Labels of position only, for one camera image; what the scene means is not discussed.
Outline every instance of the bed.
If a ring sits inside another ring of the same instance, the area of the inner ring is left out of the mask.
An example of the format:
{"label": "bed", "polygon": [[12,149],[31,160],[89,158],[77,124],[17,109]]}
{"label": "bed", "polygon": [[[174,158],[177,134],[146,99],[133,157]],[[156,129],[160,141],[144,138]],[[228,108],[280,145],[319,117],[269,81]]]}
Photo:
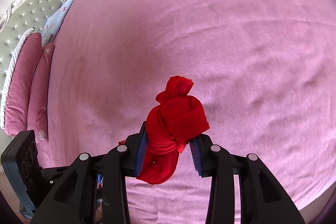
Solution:
{"label": "bed", "polygon": [[[108,152],[182,75],[212,140],[259,155],[302,209],[336,181],[335,26],[336,0],[74,0],[54,40],[40,165]],[[132,223],[204,223],[210,180],[188,148],[166,183],[127,187]]]}

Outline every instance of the embroidered flower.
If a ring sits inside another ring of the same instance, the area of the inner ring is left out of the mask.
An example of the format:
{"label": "embroidered flower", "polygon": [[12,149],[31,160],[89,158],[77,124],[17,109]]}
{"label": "embroidered flower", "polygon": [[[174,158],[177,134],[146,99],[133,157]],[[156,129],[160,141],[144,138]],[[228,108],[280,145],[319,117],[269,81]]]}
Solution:
{"label": "embroidered flower", "polygon": [[46,53],[46,54],[51,54],[51,49],[49,49],[49,48],[46,48],[46,49],[44,49],[44,51],[43,51],[44,53]]}
{"label": "embroidered flower", "polygon": [[45,131],[39,129],[39,130],[37,131],[37,133],[38,133],[38,134],[37,134],[38,138],[39,138],[41,141],[45,141],[45,137],[46,137],[46,133],[45,133]]}

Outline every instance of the knotted red fabric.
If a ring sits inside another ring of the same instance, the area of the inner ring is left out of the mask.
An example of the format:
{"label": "knotted red fabric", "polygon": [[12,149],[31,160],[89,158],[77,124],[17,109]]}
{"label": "knotted red fabric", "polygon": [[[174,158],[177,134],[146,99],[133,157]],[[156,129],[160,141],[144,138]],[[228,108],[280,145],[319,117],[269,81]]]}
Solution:
{"label": "knotted red fabric", "polygon": [[166,89],[155,100],[160,105],[147,117],[147,150],[137,179],[149,184],[161,184],[174,173],[188,140],[208,130],[201,102],[188,95],[194,83],[187,78],[174,76]]}

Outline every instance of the metal screw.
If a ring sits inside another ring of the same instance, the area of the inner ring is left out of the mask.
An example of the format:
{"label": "metal screw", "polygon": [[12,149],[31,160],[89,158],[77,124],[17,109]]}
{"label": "metal screw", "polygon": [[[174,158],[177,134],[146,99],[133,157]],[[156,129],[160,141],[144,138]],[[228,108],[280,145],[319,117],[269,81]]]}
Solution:
{"label": "metal screw", "polygon": [[257,160],[258,156],[256,154],[249,154],[249,159],[250,160]]}
{"label": "metal screw", "polygon": [[119,152],[125,152],[127,150],[127,146],[126,145],[119,145],[117,150]]}
{"label": "metal screw", "polygon": [[221,147],[219,145],[212,145],[210,149],[214,152],[219,152]]}
{"label": "metal screw", "polygon": [[80,160],[87,160],[89,158],[89,154],[88,153],[83,153],[80,154],[79,159]]}

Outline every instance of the light blue pillow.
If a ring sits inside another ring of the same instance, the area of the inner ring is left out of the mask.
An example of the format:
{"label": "light blue pillow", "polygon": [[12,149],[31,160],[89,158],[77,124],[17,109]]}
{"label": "light blue pillow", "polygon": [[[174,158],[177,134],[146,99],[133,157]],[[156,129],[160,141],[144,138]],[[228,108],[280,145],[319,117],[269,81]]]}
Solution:
{"label": "light blue pillow", "polygon": [[54,40],[72,2],[73,0],[67,0],[61,8],[48,18],[42,30],[42,47]]}

